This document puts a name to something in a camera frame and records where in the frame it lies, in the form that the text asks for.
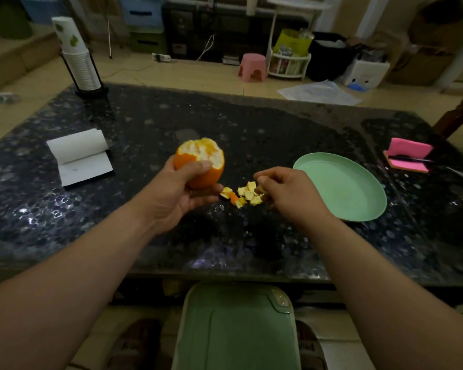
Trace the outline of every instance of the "wooden chair leg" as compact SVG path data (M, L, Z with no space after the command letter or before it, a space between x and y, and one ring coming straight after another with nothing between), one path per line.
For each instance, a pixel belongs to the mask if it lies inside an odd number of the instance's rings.
M463 99L454 110L444 113L441 119L432 126L434 131L443 137L450 137L463 124Z

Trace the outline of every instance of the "white plastic bag on floor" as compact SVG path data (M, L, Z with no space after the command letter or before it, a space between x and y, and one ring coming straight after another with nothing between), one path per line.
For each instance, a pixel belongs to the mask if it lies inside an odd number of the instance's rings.
M307 101L309 103L353 106L362 102L361 99L346 93L336 83L329 80L284 88L278 90L278 92L289 100Z

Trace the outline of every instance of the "person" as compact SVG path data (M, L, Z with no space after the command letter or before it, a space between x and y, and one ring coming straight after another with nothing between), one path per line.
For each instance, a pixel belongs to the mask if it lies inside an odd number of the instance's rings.
M0 369L64 369L142 248L187 211L216 202L220 184L185 184L170 158L133 199L46 261L0 284ZM254 175L258 192L315 245L377 369L463 369L463 316L389 263L324 205L298 170Z

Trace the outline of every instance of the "pink sticky note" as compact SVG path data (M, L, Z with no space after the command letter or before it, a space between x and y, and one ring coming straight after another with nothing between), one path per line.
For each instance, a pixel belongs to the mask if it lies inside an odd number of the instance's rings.
M427 167L421 162L398 161L391 159L391 156L403 155L413 158L425 158L432 150L432 145L422 142L413 142L411 140L393 137L389 149L384 151L388 158L389 164L395 169L420 171L428 173Z

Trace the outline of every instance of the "glossy black tabletop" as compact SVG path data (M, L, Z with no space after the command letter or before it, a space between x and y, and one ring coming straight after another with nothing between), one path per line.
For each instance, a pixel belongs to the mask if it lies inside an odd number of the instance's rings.
M67 88L0 140L0 267L25 268L58 252L138 192L183 141L223 149L221 182L236 189L258 170L292 166L310 152L360 163L383 185L388 207L349 224L423 285L463 286L463 155L417 115L383 109L109 85L82 101ZM98 128L114 171L62 187L46 141ZM388 167L392 137L434 145L429 174ZM328 282L318 254L266 205L227 201L185 216L154 239L134 273Z

